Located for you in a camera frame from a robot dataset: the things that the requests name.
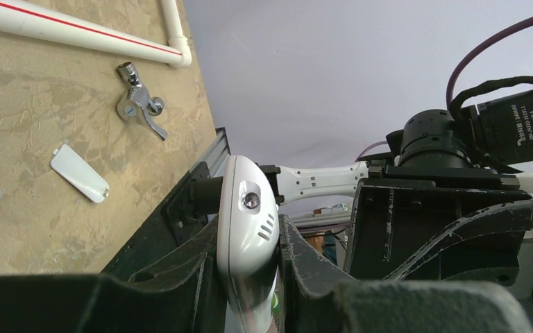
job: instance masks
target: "gray wall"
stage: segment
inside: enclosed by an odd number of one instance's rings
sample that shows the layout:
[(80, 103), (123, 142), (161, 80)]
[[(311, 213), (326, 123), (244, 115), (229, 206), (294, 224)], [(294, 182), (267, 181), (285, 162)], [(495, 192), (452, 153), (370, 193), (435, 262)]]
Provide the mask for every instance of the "gray wall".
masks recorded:
[[(493, 33), (533, 15), (528, 0), (185, 3), (214, 120), (227, 128), (232, 153), (302, 168), (350, 164), (413, 114), (444, 108), (456, 64)], [(533, 28), (482, 54), (457, 91), (525, 74), (533, 75)]]

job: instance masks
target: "vent slot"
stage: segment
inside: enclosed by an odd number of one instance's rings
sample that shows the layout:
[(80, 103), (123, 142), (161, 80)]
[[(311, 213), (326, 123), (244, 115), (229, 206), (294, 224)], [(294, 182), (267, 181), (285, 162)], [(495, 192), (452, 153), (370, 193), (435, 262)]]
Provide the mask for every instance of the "vent slot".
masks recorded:
[(272, 234), (273, 232), (271, 231), (271, 229), (268, 229), (266, 226), (264, 225), (261, 225), (260, 226), (261, 229), (263, 229), (264, 231), (268, 232), (269, 234)]
[(266, 241), (270, 241), (271, 239), (269, 238), (269, 236), (266, 236), (265, 234), (263, 234), (262, 232), (259, 232), (258, 233), (259, 236), (261, 236), (264, 240)]

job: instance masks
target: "red line on pipe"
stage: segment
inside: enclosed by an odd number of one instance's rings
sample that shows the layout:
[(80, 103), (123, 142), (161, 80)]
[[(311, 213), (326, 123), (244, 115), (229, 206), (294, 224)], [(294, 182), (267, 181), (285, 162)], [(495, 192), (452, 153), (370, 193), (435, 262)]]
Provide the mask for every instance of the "red line on pipe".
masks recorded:
[(177, 56), (182, 56), (182, 54), (179, 53), (179, 52), (174, 52), (174, 51), (166, 50), (166, 49), (163, 49), (163, 48), (158, 47), (158, 46), (154, 46), (154, 45), (150, 45), (150, 44), (146, 44), (146, 43), (138, 42), (137, 40), (131, 40), (131, 39), (129, 39), (129, 38), (125, 38), (125, 37), (122, 37), (122, 36), (112, 35), (112, 34), (110, 34), (110, 33), (106, 33), (106, 32), (99, 31), (99, 30), (95, 30), (95, 29), (93, 29), (93, 28), (88, 28), (88, 27), (86, 27), (86, 26), (79, 26), (78, 24), (74, 24), (74, 23), (71, 23), (71, 22), (66, 22), (66, 21), (63, 21), (63, 20), (61, 20), (61, 19), (57, 19), (57, 18), (55, 18), (55, 17), (50, 17), (50, 16), (46, 16), (46, 15), (40, 14), (40, 13), (38, 13), (38, 12), (32, 12), (32, 11), (27, 10), (27, 9), (23, 9), (23, 8), (15, 7), (15, 6), (9, 5), (9, 4), (7, 4), (7, 3), (2, 3), (2, 2), (0, 2), (0, 6), (3, 7), (3, 8), (16, 10), (16, 11), (18, 11), (18, 12), (22, 12), (22, 13), (24, 13), (24, 14), (33, 15), (33, 16), (40, 17), (40, 18), (43, 18), (43, 19), (49, 19), (50, 21), (54, 21), (54, 22), (61, 23), (61, 24), (66, 24), (67, 26), (72, 26), (72, 27), (74, 27), (74, 28), (79, 28), (79, 29), (83, 29), (83, 30), (86, 30), (86, 31), (90, 31), (90, 32), (92, 32), (92, 33), (98, 33), (98, 34), (101, 34), (101, 35), (104, 35), (104, 36), (117, 38), (118, 40), (125, 40), (126, 42), (131, 42), (131, 43), (134, 43), (134, 44), (138, 44), (138, 45), (142, 45), (142, 46), (151, 47), (152, 49), (157, 49), (157, 50), (161, 50), (161, 51), (164, 51), (164, 52), (168, 52), (168, 53), (176, 54)]

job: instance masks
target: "beige tabletop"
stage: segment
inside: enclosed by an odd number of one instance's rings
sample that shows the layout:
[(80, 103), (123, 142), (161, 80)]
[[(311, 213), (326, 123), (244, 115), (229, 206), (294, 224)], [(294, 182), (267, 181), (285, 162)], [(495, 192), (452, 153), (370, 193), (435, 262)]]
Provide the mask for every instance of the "beige tabletop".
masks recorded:
[[(157, 0), (29, 2), (166, 40)], [(173, 69), (0, 33), (0, 274), (99, 272), (113, 258), (215, 138), (193, 60)], [(152, 96), (164, 99), (154, 120), (167, 141), (115, 112), (126, 89), (115, 67), (125, 61), (134, 62)], [(50, 168), (53, 150), (64, 143), (109, 183), (102, 203)]]

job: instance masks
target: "metal faucet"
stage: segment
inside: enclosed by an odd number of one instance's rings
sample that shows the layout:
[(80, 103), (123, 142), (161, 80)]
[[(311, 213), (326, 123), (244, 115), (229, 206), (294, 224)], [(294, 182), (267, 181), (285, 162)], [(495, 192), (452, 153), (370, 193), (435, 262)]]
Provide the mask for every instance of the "metal faucet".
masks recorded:
[(136, 67), (131, 62), (125, 62), (116, 68), (121, 79), (130, 86), (117, 104), (117, 113), (125, 121), (149, 127), (162, 141), (167, 139), (167, 132), (157, 125), (152, 116), (158, 116), (164, 108), (164, 101), (160, 97), (150, 97), (148, 88), (144, 86), (138, 76)]

